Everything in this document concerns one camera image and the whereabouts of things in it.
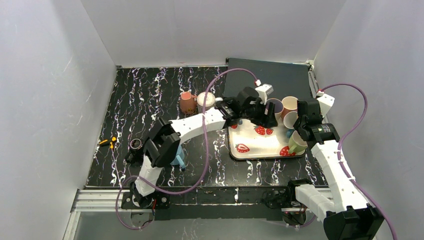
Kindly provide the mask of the beige pink mug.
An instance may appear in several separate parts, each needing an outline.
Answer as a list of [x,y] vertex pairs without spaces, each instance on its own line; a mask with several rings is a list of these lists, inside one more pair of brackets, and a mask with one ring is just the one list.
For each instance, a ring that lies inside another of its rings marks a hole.
[[266,101],[266,108],[265,108],[266,113],[268,112],[271,103],[274,104],[274,115],[275,115],[275,119],[278,121],[281,118],[282,112],[284,110],[283,103],[281,100],[277,98],[269,98]]

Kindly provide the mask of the light green mug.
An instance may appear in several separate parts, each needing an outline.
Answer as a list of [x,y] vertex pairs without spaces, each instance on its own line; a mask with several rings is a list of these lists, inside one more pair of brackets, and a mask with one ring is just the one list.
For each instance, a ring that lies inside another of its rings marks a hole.
[[289,138],[288,153],[298,155],[303,153],[307,147],[307,142],[304,141],[299,133],[295,130]]

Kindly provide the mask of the brown mug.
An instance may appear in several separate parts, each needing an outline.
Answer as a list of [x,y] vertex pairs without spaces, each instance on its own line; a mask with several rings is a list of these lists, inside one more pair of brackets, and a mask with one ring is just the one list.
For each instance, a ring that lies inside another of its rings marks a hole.
[[180,94],[179,107],[182,113],[190,115],[195,113],[197,109],[197,96],[189,91]]

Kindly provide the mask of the light blue faceted mug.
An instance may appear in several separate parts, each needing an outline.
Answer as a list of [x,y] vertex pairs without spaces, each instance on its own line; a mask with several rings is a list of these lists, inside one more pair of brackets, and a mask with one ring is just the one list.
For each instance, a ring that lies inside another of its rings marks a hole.
[[170,163],[172,166],[180,166],[184,171],[186,169],[186,164],[184,162],[185,153],[181,145],[178,146],[177,152],[175,154],[174,160]]

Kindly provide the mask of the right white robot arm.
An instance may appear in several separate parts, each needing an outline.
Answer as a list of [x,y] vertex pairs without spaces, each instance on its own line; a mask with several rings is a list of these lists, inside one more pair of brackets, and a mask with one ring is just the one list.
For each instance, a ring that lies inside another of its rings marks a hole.
[[298,100],[297,115],[295,132],[302,140],[313,144],[311,153],[321,166],[332,199],[301,180],[293,184],[295,199],[322,221],[329,240],[375,239],[384,217],[353,184],[354,177],[339,149],[340,137],[333,124],[323,122],[320,101],[315,98]]

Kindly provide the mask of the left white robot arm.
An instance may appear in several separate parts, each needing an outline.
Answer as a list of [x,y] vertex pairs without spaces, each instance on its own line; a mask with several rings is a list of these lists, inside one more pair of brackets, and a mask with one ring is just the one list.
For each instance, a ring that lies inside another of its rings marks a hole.
[[225,97],[204,113],[179,120],[157,120],[144,139],[134,138],[130,142],[124,158],[131,165],[141,165],[138,178],[130,183],[130,200],[139,207],[148,205],[163,167],[175,159],[182,143],[204,133],[235,125],[241,119],[264,128],[276,127],[275,106],[266,105],[272,92],[270,84],[245,87],[236,97]]

